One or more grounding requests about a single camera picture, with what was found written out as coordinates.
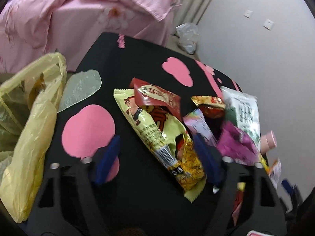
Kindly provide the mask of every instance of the cartoon boy illustration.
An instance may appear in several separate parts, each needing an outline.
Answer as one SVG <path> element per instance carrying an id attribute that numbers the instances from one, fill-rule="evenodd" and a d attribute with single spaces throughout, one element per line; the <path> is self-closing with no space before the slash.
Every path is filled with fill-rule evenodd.
<path id="1" fill-rule="evenodd" d="M 141 121 L 139 121 L 139 119 L 138 119 L 139 114 L 143 111 L 143 109 L 136 105 L 134 96 L 126 98 L 125 104 L 128 107 L 130 107 L 126 111 L 126 113 L 127 114 L 131 113 L 132 118 L 134 119 L 134 121 L 136 122 L 136 125 L 138 126 L 141 123 Z"/>

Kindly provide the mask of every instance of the pink bedding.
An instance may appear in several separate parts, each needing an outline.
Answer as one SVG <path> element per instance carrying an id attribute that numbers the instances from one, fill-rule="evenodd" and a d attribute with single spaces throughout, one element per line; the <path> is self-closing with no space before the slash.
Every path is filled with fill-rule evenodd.
<path id="1" fill-rule="evenodd" d="M 67 70 L 75 71 L 102 32 L 165 46 L 173 21 L 172 8 L 177 3 L 178 0 L 12 0 L 0 15 L 0 73 L 16 73 L 56 49 L 65 56 Z"/>

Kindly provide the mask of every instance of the plastic bag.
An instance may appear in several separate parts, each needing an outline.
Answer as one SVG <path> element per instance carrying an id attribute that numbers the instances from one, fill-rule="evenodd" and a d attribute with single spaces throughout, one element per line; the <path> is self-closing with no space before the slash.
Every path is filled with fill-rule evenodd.
<path id="1" fill-rule="evenodd" d="M 178 46 L 188 54 L 194 54 L 199 38 L 199 29 L 194 23 L 185 23 L 176 27 L 176 35 L 179 37 Z"/>
<path id="2" fill-rule="evenodd" d="M 88 70 L 72 75 L 65 86 L 58 112 L 79 103 L 97 92 L 102 85 L 100 74 L 96 70 Z"/>
<path id="3" fill-rule="evenodd" d="M 17 223 L 28 218 L 42 182 L 66 77 L 65 58 L 49 53 L 0 86 L 0 151 L 14 151 L 0 198 Z"/>
<path id="4" fill-rule="evenodd" d="M 8 156 L 3 161 L 0 161 L 0 183 L 2 181 L 3 172 L 11 164 L 12 156 Z"/>
<path id="5" fill-rule="evenodd" d="M 226 104 L 225 120 L 245 131 L 260 152 L 260 124 L 257 98 L 243 92 L 221 86 Z"/>

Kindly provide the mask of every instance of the white plastic bag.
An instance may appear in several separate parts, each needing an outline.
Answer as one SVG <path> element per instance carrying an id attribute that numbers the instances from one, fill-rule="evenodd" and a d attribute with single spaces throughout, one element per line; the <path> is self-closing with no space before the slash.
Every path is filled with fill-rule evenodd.
<path id="1" fill-rule="evenodd" d="M 176 27 L 176 35 L 179 37 L 178 46 L 188 54 L 194 54 L 199 34 L 199 29 L 194 23 L 185 23 Z"/>

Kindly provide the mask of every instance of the yellow plastic bag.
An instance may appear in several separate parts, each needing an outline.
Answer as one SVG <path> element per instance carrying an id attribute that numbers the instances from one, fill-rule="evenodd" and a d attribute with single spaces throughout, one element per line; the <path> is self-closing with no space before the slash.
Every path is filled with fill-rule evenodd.
<path id="1" fill-rule="evenodd" d="M 0 86 L 0 152 L 14 151 L 0 198 L 17 223 L 28 218 L 42 182 L 66 77 L 65 58 L 49 53 Z"/>

